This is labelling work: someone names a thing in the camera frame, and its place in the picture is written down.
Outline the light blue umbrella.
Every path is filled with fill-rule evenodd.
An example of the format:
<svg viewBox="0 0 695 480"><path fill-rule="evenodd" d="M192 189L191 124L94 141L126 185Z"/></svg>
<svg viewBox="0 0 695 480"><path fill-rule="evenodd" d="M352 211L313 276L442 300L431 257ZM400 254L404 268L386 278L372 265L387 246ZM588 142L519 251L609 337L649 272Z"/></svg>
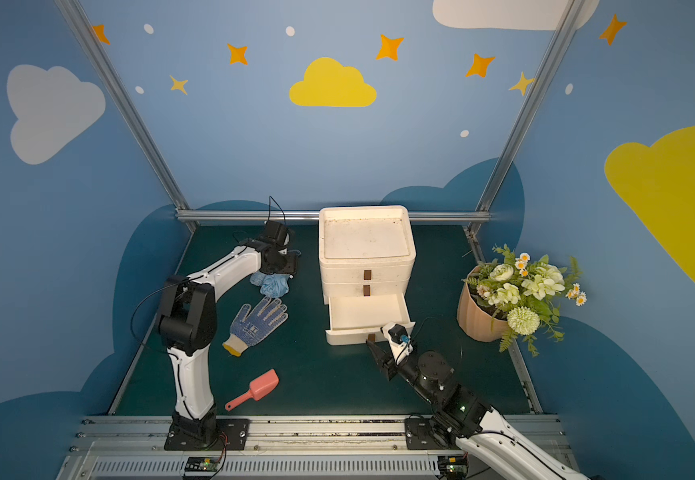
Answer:
<svg viewBox="0 0 695 480"><path fill-rule="evenodd" d="M264 297L282 298L289 293L289 274L263 274L255 272L250 277L250 283L259 288Z"/></svg>

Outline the white drawer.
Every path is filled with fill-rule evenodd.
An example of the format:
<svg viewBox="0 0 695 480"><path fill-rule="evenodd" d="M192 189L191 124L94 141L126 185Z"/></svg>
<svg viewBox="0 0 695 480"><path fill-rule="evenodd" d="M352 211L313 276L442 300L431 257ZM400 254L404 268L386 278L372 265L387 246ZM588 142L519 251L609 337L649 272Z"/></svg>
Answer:
<svg viewBox="0 0 695 480"><path fill-rule="evenodd" d="M389 323L401 324L409 333L415 328L401 294L332 297L329 312L330 328L326 336L331 346L363 344L365 340L385 341L381 328Z"/></svg>

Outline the white three-drawer cabinet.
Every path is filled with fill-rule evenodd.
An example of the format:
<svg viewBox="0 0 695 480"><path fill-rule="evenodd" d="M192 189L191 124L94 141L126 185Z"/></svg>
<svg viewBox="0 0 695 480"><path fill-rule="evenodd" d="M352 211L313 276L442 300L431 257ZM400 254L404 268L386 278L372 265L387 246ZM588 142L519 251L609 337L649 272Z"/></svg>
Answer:
<svg viewBox="0 0 695 480"><path fill-rule="evenodd" d="M409 212L401 205L320 211L319 264L325 302L404 294L416 257Z"/></svg>

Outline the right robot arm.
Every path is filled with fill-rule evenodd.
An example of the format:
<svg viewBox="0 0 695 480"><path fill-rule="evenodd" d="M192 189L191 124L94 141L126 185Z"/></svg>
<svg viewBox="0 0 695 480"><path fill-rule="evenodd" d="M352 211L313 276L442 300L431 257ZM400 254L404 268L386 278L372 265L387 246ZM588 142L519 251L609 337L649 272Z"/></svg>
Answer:
<svg viewBox="0 0 695 480"><path fill-rule="evenodd" d="M385 378L405 379L431 406L431 434L437 443L467 452L505 479L583 479L585 474L561 463L459 380L455 369L435 351L401 348L393 354L367 340Z"/></svg>

